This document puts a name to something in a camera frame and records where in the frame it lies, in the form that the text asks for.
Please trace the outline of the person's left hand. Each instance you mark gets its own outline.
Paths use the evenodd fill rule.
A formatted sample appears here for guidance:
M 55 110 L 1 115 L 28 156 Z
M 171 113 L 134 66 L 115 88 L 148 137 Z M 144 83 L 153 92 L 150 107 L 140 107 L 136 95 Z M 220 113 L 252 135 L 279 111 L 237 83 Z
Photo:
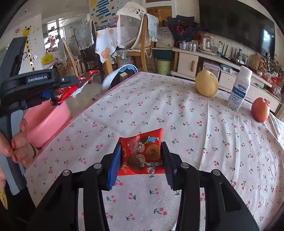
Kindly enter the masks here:
M 21 163 L 28 168 L 38 156 L 38 150 L 28 140 L 28 123 L 22 119 L 20 123 L 20 132 L 17 133 L 11 144 L 1 133 L 1 154 L 11 157 L 14 163 Z

